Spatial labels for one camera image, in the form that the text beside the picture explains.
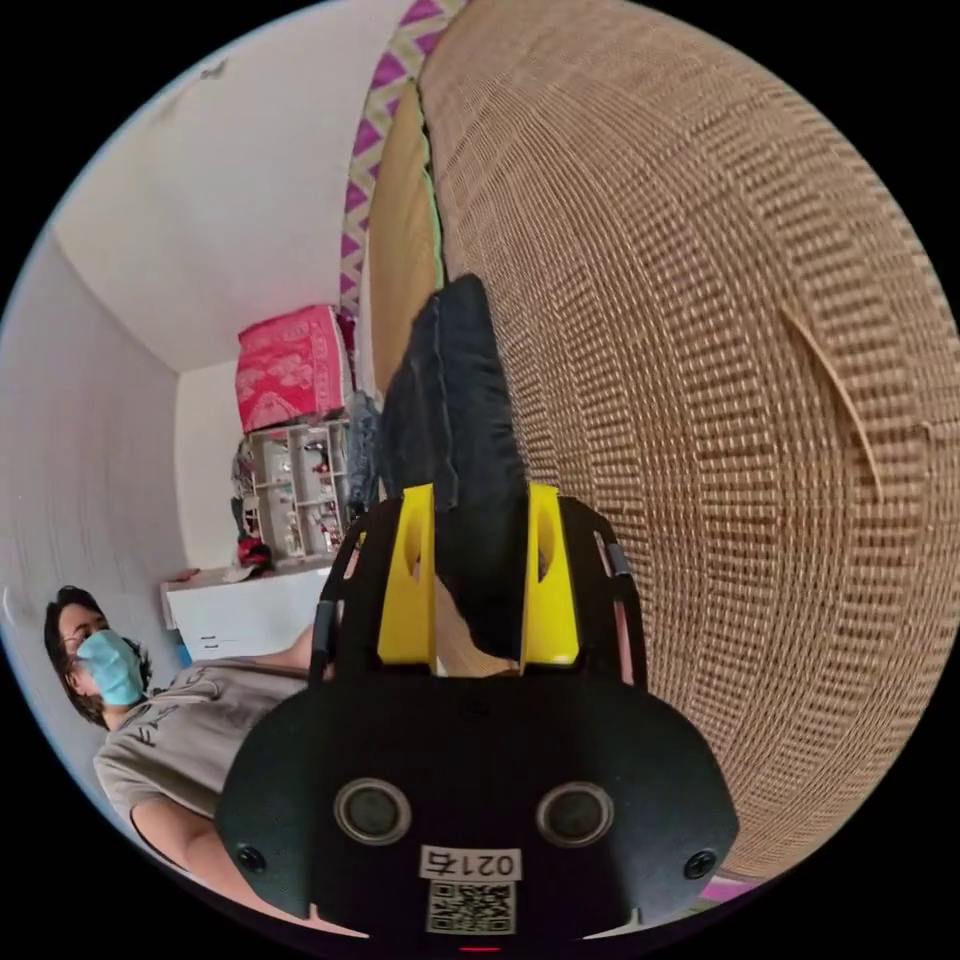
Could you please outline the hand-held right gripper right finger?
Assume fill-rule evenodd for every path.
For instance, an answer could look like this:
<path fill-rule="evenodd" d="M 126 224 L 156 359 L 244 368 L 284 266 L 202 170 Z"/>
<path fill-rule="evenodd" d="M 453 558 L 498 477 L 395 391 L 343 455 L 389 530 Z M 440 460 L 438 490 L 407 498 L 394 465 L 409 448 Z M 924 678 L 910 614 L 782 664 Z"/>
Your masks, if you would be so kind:
<path fill-rule="evenodd" d="M 580 652 L 570 561 L 555 488 L 528 491 L 520 667 L 571 668 Z"/>

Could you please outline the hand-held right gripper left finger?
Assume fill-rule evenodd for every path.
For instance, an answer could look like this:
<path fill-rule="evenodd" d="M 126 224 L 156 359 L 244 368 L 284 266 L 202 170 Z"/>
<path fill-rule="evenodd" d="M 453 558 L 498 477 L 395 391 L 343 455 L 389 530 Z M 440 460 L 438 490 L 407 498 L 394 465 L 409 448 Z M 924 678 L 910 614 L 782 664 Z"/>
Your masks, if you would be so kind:
<path fill-rule="evenodd" d="M 385 666 L 435 666 L 434 491 L 404 490 L 390 552 L 377 641 Z"/>

